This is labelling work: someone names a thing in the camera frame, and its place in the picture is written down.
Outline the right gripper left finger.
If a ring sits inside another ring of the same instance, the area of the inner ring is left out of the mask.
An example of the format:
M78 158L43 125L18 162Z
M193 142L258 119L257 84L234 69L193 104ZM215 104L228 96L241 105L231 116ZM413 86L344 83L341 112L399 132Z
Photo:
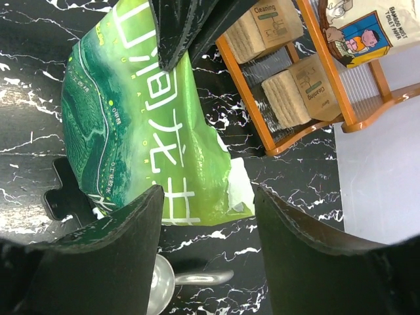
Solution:
M145 314L163 188L52 243L1 240L2 314Z

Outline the beige sponge pack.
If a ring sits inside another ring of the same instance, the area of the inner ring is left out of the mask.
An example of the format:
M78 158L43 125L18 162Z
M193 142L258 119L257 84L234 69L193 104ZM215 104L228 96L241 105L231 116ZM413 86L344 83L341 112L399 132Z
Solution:
M311 120L333 121L339 103L317 54L294 63L261 83L268 103L283 128Z
M245 64L277 51L303 35L292 0L257 1L224 33L236 62Z

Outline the beige sponge pack left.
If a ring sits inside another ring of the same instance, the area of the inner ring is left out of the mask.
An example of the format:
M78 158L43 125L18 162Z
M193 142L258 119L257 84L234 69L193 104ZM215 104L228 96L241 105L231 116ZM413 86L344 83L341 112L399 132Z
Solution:
M292 0L257 1L224 33L236 62L245 64L277 51L303 35Z

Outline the grey metal scoop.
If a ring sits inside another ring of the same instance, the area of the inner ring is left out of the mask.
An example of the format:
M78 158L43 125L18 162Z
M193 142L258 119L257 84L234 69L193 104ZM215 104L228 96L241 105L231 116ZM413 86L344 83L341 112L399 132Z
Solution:
M225 284L233 276L233 270L175 274L171 263L157 254L146 314L161 314L171 302L177 285L214 286Z

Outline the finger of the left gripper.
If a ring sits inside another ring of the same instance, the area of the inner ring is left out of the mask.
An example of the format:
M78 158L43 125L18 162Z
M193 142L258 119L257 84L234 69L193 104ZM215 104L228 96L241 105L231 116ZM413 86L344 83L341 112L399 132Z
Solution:
M162 70L170 72L185 53L197 56L215 42L222 14L220 1L152 0L149 4Z
M256 3L257 0L217 1L188 49L191 64L195 66L215 41Z

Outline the orange wooden shelf rack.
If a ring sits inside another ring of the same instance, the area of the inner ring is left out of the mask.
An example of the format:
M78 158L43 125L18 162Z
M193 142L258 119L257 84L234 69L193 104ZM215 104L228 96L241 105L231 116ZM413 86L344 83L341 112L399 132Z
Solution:
M418 44L418 1L258 1L216 42L269 156L417 97L389 87L380 59Z

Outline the green litter bag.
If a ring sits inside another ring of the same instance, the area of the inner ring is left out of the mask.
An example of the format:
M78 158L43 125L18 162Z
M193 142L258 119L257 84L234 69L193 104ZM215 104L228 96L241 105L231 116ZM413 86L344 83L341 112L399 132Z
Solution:
M251 217L243 159L208 126L188 56L159 67L147 1L119 1L77 44L62 86L66 155L103 215L152 185L165 225L215 226Z

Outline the beige sponge pack right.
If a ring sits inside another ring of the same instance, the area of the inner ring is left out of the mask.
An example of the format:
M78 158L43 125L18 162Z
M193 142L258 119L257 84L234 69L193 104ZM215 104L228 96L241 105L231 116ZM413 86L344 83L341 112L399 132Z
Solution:
M339 103L317 54L294 63L261 83L268 103L283 128L311 120L333 121Z

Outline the black bag clip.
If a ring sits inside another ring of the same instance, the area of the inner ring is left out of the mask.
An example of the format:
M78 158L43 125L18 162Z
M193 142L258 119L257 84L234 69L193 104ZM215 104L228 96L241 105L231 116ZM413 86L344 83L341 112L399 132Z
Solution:
M59 181L59 187L48 190L43 195L43 205L47 216L56 221L64 220L71 215L80 226L96 220L91 202L79 189L76 177L66 157L52 162L52 168Z

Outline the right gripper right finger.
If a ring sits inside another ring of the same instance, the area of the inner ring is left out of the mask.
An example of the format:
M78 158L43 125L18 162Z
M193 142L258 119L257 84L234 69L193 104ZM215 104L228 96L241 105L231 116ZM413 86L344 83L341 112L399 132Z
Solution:
M352 236L258 188L255 215L274 314L418 314L419 237Z

